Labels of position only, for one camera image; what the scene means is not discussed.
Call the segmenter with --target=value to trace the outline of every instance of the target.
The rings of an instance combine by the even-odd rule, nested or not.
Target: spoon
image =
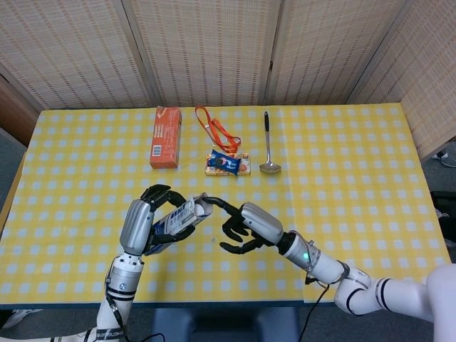
[[[264,112],[264,131],[266,133],[266,151],[267,161],[259,166],[260,171],[264,173],[276,173],[282,169],[278,164],[274,164],[271,161],[271,150],[269,149],[269,115],[268,112]]]

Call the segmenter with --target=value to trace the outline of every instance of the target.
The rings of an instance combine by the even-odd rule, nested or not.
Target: floor
[[[452,145],[448,149],[456,159],[456,149]],[[23,151],[0,137],[0,207],[11,185]],[[430,190],[456,191],[456,169],[443,167],[437,160],[428,160],[423,170]],[[299,309],[301,325],[304,324],[309,308]],[[97,308],[93,309],[48,309],[27,316],[21,323],[10,329],[0,330],[0,336],[7,338],[38,338],[49,336],[64,336],[84,331],[95,325]],[[150,322],[153,309],[133,307],[128,321],[128,331],[131,341],[151,334]],[[199,333],[192,342],[213,341],[207,334]],[[415,318],[401,316],[384,311],[367,316],[353,317],[335,306],[318,307],[312,314],[304,341],[432,341],[432,324]],[[252,341],[252,337],[241,339],[233,332],[226,332],[217,337],[217,342],[223,341]]]

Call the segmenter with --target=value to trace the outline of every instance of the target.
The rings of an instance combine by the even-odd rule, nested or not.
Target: orange lanyard
[[[199,109],[203,109],[203,111],[206,113],[206,119],[207,119],[207,125],[205,125],[200,117],[198,116],[198,113],[197,111]],[[203,107],[202,105],[197,105],[195,107],[195,115],[201,125],[201,127],[204,128],[204,130],[206,131],[206,133],[208,134],[209,138],[211,138],[211,140],[218,146],[220,147],[224,152],[226,153],[236,153],[237,152],[237,149],[239,148],[239,146],[241,145],[241,138],[239,137],[234,137],[233,135],[229,134],[227,132],[227,130],[224,129],[224,127],[222,126],[222,124],[217,120],[217,119],[211,119],[211,115],[209,114],[209,112],[207,111],[207,109],[205,107]],[[206,129],[206,127],[209,126],[209,129],[210,131],[212,132],[212,135],[211,133],[209,133],[209,131]],[[217,130],[219,130],[228,140],[228,142],[231,144],[231,145],[223,145],[224,143],[220,140],[220,137],[219,137],[219,133],[217,132]]]

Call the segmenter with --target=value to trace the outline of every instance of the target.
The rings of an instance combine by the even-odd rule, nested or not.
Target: tablecloth
[[[263,113],[271,121],[277,175],[260,173]],[[208,192],[266,208],[334,258],[371,276],[424,281],[448,262],[413,139],[400,104],[210,108],[242,138],[252,174],[204,175],[212,145],[193,108],[182,108],[176,170],[152,170],[154,108],[46,110],[38,119],[4,235],[0,303],[96,303],[122,251],[128,206],[150,185],[185,197]],[[161,207],[159,218],[171,210]],[[262,247],[239,256],[221,210],[188,239],[144,258],[136,302],[313,301],[304,273]]]

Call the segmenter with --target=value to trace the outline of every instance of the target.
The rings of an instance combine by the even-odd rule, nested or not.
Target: spoon handle
[[[268,112],[264,112],[264,130],[266,135],[266,153],[267,153],[267,161],[266,163],[271,161],[271,150],[269,149],[269,115]]]
[[[264,112],[264,130],[269,132],[269,114]]]

